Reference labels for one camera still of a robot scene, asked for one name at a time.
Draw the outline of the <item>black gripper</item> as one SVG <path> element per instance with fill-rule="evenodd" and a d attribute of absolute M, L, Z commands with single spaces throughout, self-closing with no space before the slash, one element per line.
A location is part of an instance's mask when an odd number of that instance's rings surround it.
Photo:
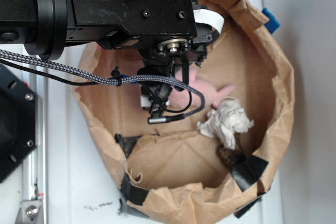
<path fill-rule="evenodd" d="M 204 93 L 210 88 L 198 80 L 191 64 L 200 66 L 207 58 L 207 46 L 221 34 L 220 14 L 208 10 L 198 0 L 192 0 L 197 36 L 192 39 L 171 38 L 159 43 L 155 49 L 140 49 L 145 66 L 139 74 L 172 77 Z M 200 99 L 183 88 L 160 82 L 148 81 L 141 87 L 141 107 L 147 110 L 166 110 L 169 106 L 186 110 L 198 106 Z"/>

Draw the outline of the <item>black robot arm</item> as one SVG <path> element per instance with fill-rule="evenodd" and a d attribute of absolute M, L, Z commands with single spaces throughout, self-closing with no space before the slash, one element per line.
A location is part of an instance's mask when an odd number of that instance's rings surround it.
<path fill-rule="evenodd" d="M 27 55 L 1 51 L 11 61 L 85 78 L 89 85 L 139 83 L 152 112 L 163 112 L 173 89 L 186 91 L 187 104 L 205 94 L 192 87 L 189 66 L 200 65 L 220 30 L 200 20 L 198 0 L 1 0 L 1 43 L 21 44 Z M 135 77 L 113 70 L 111 78 L 61 65 L 66 47 L 97 43 L 105 50 L 135 49 L 144 67 Z"/>

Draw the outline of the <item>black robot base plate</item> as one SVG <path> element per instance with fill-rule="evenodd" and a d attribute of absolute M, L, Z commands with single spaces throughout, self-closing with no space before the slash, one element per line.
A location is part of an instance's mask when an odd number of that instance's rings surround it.
<path fill-rule="evenodd" d="M 1 64 L 1 182 L 36 148 L 37 94 Z"/>

